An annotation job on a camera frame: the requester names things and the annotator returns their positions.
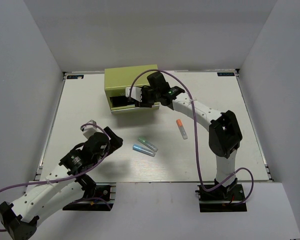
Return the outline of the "blue cap highlighter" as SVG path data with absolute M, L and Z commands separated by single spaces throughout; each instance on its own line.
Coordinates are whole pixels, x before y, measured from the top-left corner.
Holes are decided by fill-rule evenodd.
M 156 155 L 156 153 L 154 151 L 152 151 L 148 148 L 142 147 L 140 145 L 137 145 L 137 144 L 134 144 L 132 146 L 132 149 L 136 152 L 145 154 L 145 155 L 150 156 L 150 157 L 154 157 Z

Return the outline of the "green cap highlighter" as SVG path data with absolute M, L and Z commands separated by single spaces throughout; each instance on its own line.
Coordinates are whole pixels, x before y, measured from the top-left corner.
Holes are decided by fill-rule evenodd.
M 158 148 L 154 144 L 149 142 L 147 139 L 145 139 L 144 137 L 138 137 L 138 141 L 142 143 L 144 146 L 146 146 L 147 148 L 149 148 L 150 150 L 152 150 L 153 152 L 156 153 L 158 151 Z

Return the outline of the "green metal drawer chest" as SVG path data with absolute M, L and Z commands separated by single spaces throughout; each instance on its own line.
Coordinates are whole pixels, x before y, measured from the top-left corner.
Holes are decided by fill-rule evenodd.
M 157 69 L 156 64 L 106 68 L 104 70 L 104 92 L 112 114 L 148 110 L 147 107 L 136 107 L 135 101 L 129 98 L 129 89 L 133 87 L 149 86 L 147 76 L 141 73 Z

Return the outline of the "orange cap highlighter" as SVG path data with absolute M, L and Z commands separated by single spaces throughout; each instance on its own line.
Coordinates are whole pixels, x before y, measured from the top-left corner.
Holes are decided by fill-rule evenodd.
M 179 129 L 179 131 L 180 131 L 180 134 L 181 134 L 182 138 L 183 138 L 184 140 L 186 140 L 186 139 L 188 138 L 188 135 L 187 135 L 187 133 L 186 133 L 186 131 L 185 131 L 185 128 L 184 128 L 184 126 L 183 126 L 182 121 L 181 121 L 180 119 L 177 119 L 177 120 L 176 120 L 176 124 L 177 124 L 177 127 L 178 127 L 178 129 Z

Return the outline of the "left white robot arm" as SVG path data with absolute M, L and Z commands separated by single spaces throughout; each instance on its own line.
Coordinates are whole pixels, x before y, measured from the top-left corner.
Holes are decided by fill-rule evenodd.
M 111 210 L 111 184 L 97 184 L 88 171 L 118 150 L 123 139 L 109 127 L 93 130 L 46 176 L 13 202 L 0 204 L 0 222 L 13 240 L 30 239 L 40 224 L 63 208 Z

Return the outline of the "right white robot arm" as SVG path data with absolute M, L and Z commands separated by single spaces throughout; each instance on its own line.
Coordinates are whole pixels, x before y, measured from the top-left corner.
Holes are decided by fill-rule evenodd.
M 221 112 L 198 102 L 183 83 L 171 87 L 164 77 L 167 71 L 149 69 L 145 73 L 148 75 L 148 85 L 127 87 L 126 97 L 133 99 L 139 108 L 151 108 L 155 103 L 160 103 L 191 118 L 197 163 L 200 162 L 198 125 L 204 127 L 208 132 L 209 148 L 216 157 L 215 192 L 219 198 L 228 199 L 233 195 L 233 186 L 238 181 L 235 160 L 243 139 L 235 113 L 230 110 Z

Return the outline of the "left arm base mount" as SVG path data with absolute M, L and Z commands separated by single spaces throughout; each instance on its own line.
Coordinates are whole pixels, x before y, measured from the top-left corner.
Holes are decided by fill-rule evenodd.
M 116 198 L 115 183 L 97 183 L 90 193 L 84 193 L 81 199 L 66 205 L 63 211 L 109 212 Z

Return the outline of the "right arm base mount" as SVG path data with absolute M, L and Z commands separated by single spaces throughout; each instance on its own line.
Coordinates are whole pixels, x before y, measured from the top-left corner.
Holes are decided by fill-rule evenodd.
M 246 212 L 246 203 L 241 203 L 245 199 L 243 186 L 237 184 L 226 196 L 219 190 L 204 191 L 200 185 L 195 193 L 198 196 L 199 210 L 201 213 L 233 213 Z

